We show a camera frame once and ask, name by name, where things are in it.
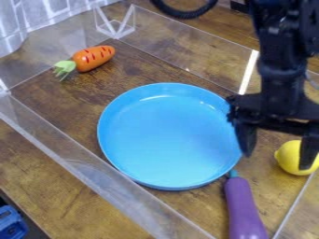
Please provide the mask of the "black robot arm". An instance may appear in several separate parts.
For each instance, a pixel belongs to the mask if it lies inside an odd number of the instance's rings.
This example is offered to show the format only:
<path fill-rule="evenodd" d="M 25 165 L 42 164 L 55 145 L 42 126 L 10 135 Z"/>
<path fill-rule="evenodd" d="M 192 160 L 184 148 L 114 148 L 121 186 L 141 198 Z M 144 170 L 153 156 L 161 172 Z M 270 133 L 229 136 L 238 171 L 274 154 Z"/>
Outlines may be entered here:
<path fill-rule="evenodd" d="M 319 154 L 319 103 L 304 92 L 308 58 L 319 53 L 319 0 L 248 0 L 258 39 L 260 92 L 232 95 L 228 121 L 240 150 L 250 155 L 256 130 L 301 137 L 298 168 Z"/>

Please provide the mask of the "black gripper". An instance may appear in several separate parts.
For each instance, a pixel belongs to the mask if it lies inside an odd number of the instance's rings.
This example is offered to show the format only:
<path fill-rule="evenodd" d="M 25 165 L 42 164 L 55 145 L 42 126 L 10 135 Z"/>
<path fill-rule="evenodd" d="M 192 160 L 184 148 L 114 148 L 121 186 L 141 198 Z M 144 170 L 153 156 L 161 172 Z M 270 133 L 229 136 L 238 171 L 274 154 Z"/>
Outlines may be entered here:
<path fill-rule="evenodd" d="M 300 170 L 312 167 L 319 154 L 319 104 L 304 93 L 305 71 L 302 63 L 281 68 L 258 61 L 260 92 L 226 98 L 242 155 L 252 155 L 257 129 L 300 135 Z"/>

